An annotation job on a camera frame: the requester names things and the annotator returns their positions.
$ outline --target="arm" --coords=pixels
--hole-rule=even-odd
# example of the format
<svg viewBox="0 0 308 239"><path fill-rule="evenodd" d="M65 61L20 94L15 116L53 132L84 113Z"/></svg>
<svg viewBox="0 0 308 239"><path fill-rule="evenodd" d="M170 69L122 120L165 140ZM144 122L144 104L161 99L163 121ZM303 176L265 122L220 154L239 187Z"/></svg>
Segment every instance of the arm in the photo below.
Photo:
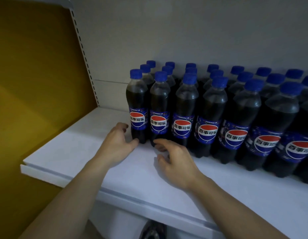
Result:
<svg viewBox="0 0 308 239"><path fill-rule="evenodd" d="M170 162L162 155L157 157L166 177L199 199L227 239L288 239L202 174L184 146L165 139L154 142L159 151L170 153Z"/></svg>
<svg viewBox="0 0 308 239"><path fill-rule="evenodd" d="M20 239L77 239L81 236L108 169L126 158L139 143L138 140L125 142L127 128L124 123L112 128L96 155L29 225Z"/></svg>

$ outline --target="person's right hand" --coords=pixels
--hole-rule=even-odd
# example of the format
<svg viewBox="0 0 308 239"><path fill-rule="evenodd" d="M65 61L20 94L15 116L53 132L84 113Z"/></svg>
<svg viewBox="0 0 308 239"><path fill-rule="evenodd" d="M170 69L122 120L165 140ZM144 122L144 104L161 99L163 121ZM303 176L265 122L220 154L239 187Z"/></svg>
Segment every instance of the person's right hand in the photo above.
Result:
<svg viewBox="0 0 308 239"><path fill-rule="evenodd" d="M194 163L186 147L166 139L155 139L155 148L160 152L168 151L170 162L168 163L162 154L157 156L158 164L169 181L183 190L191 190L191 187L201 178L204 178Z"/></svg>

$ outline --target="pepsi logo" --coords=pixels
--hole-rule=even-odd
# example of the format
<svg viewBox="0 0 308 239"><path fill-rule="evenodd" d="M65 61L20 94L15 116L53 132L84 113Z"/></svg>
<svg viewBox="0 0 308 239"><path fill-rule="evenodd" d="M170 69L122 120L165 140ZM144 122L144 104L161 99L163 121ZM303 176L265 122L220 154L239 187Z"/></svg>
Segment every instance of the pepsi logo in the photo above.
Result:
<svg viewBox="0 0 308 239"><path fill-rule="evenodd" d="M173 127L177 135L185 136L191 131L192 123L187 120L175 120Z"/></svg>
<svg viewBox="0 0 308 239"><path fill-rule="evenodd" d="M153 130L160 132L168 126L168 123L165 117L154 115L151 116L151 126Z"/></svg>
<svg viewBox="0 0 308 239"><path fill-rule="evenodd" d="M200 125L198 128L198 135L204 141L210 141L215 138L218 127L215 125Z"/></svg>
<svg viewBox="0 0 308 239"><path fill-rule="evenodd" d="M139 112L130 112L131 123L135 127L140 127L145 124L145 116Z"/></svg>
<svg viewBox="0 0 308 239"><path fill-rule="evenodd" d="M262 153L269 153L279 142L280 136L262 135L256 137L254 141L255 148Z"/></svg>
<svg viewBox="0 0 308 239"><path fill-rule="evenodd" d="M308 154L307 141L293 141L286 145L286 153L294 159L303 159Z"/></svg>
<svg viewBox="0 0 308 239"><path fill-rule="evenodd" d="M247 133L246 130L229 130L225 133L226 142L233 147L239 146L245 140Z"/></svg>

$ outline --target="pepsi bottle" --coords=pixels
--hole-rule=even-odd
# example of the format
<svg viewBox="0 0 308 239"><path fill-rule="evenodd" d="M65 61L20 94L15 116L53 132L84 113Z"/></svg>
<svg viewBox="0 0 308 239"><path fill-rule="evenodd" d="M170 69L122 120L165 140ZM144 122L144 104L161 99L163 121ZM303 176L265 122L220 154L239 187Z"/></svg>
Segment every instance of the pepsi bottle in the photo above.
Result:
<svg viewBox="0 0 308 239"><path fill-rule="evenodd" d="M305 101L308 101L308 76L304 78L302 84L304 85L304 89L301 92L301 94L297 97L300 104L302 104Z"/></svg>
<svg viewBox="0 0 308 239"><path fill-rule="evenodd" d="M294 174L298 176L301 181L308 184L308 157L299 163L298 167L294 171Z"/></svg>
<svg viewBox="0 0 308 239"><path fill-rule="evenodd" d="M266 79L264 88L260 91L260 98L262 99L262 105L265 104L268 98L280 93L280 84L285 80L285 76L278 73L271 73Z"/></svg>
<svg viewBox="0 0 308 239"><path fill-rule="evenodd" d="M151 73L151 76L152 76L153 79L154 79L154 77L155 77L155 67L156 67L156 62L155 62L155 60L148 60L148 61L146 62L146 64L148 64L148 65L150 66L150 69L151 69L150 73Z"/></svg>
<svg viewBox="0 0 308 239"><path fill-rule="evenodd" d="M299 82L303 74L304 71L301 69L289 69L285 74L285 82Z"/></svg>
<svg viewBox="0 0 308 239"><path fill-rule="evenodd" d="M264 169L283 178L291 175L297 165L308 155L308 101L281 137L275 150L268 156Z"/></svg>
<svg viewBox="0 0 308 239"><path fill-rule="evenodd" d="M198 92L200 94L203 92L202 89L203 89L204 84L210 79L210 75L211 75L212 70L219 69L219 68L220 68L220 66L217 65L217 64L209 64L208 67L207 67L206 76L197 80L197 82L198 82Z"/></svg>
<svg viewBox="0 0 308 239"><path fill-rule="evenodd" d="M218 138L211 147L211 154L221 163L226 164L235 159L237 150L244 142L249 127L260 109L261 100L258 92L263 85L262 80L248 80L245 89L233 98L231 106L226 106Z"/></svg>
<svg viewBox="0 0 308 239"><path fill-rule="evenodd" d="M176 92L176 108L173 114L172 140L187 146L191 134L198 91L195 87L196 75L186 73L184 84Z"/></svg>
<svg viewBox="0 0 308 239"><path fill-rule="evenodd" d="M152 85L154 84L154 79L150 74L151 68L147 64L140 65L140 69L142 71L142 80L145 82L148 88L148 92L151 90Z"/></svg>
<svg viewBox="0 0 308 239"><path fill-rule="evenodd" d="M195 63L187 63L186 66L185 66L185 73L186 73L186 69L187 68L196 68L196 64ZM180 87L180 82L182 81L182 77L177 77L176 78L176 85L177 87Z"/></svg>
<svg viewBox="0 0 308 239"><path fill-rule="evenodd" d="M172 61L168 61L165 63L165 66L171 66L173 68L173 70L175 69L175 62L172 62Z"/></svg>
<svg viewBox="0 0 308 239"><path fill-rule="evenodd" d="M152 86L151 93L151 109L150 109L150 126L151 136L150 141L152 146L157 138L167 139L167 132L169 127L168 98L171 88L167 83L167 73L165 71L157 71L155 73L155 83Z"/></svg>
<svg viewBox="0 0 308 239"><path fill-rule="evenodd" d="M236 158L238 164L249 171L263 165L299 111L297 96L302 88L300 83L285 82L281 93L265 102Z"/></svg>
<svg viewBox="0 0 308 239"><path fill-rule="evenodd" d="M238 75L243 72L245 69L244 66L235 65L232 67L231 73L228 76L227 88L230 87L237 81Z"/></svg>
<svg viewBox="0 0 308 239"><path fill-rule="evenodd" d="M232 101L234 96L236 96L239 92L244 90L246 81L253 78L253 75L254 75L253 73L247 71L239 73L239 75L237 76L237 81L227 89L227 97L229 101Z"/></svg>
<svg viewBox="0 0 308 239"><path fill-rule="evenodd" d="M205 92L208 91L209 88L212 87L212 82L213 82L214 77L223 76L223 75L224 75L224 71L221 69L212 70L209 80L206 81L206 83L203 85L203 89L201 90L200 97L202 97L205 94Z"/></svg>
<svg viewBox="0 0 308 239"><path fill-rule="evenodd" d="M224 91L227 81L227 77L213 78L212 87L203 96L194 137L190 142L190 150L197 158L210 155L210 148L216 137L227 102L227 95Z"/></svg>
<svg viewBox="0 0 308 239"><path fill-rule="evenodd" d="M256 71L256 74L254 76L255 79L263 80L265 81L267 79L267 76L272 72L271 68L268 67L259 67Z"/></svg>
<svg viewBox="0 0 308 239"><path fill-rule="evenodd" d="M192 74L195 74L197 76L197 68L194 68L194 67L186 68L185 73L192 73ZM195 87L196 87L196 89L198 88L198 82L197 81L195 83Z"/></svg>
<svg viewBox="0 0 308 239"><path fill-rule="evenodd" d="M132 138L138 138L140 143L144 144L148 139L148 88L142 79L140 69L132 69L130 77L131 81L126 88L126 99L131 117Z"/></svg>

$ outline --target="hand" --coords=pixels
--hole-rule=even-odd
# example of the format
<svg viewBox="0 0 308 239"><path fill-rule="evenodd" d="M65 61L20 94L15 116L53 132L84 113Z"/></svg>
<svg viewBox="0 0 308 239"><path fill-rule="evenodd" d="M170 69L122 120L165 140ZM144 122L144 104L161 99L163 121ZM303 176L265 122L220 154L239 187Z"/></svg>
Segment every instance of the hand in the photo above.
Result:
<svg viewBox="0 0 308 239"><path fill-rule="evenodd" d="M129 143L125 141L124 133L127 128L127 124L117 123L106 136L93 160L100 161L110 168L125 159L139 144L138 139Z"/></svg>
<svg viewBox="0 0 308 239"><path fill-rule="evenodd" d="M164 156L157 156L160 169L164 172L169 181L183 190L191 190L192 186L200 178L205 177L196 164L186 147L166 139L155 139L155 148L160 152L170 153L170 163Z"/></svg>

